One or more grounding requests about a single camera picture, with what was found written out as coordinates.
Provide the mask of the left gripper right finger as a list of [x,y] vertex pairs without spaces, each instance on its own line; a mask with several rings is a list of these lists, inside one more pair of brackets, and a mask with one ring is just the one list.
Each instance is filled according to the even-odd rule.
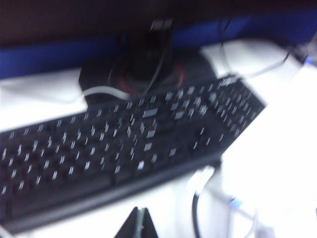
[[143,209],[141,238],[158,238],[158,234],[148,208]]

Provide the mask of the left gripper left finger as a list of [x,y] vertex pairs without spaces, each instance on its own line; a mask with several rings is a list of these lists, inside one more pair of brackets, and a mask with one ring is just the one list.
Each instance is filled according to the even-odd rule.
[[141,237],[141,210],[133,208],[128,218],[121,227],[122,238],[140,238]]

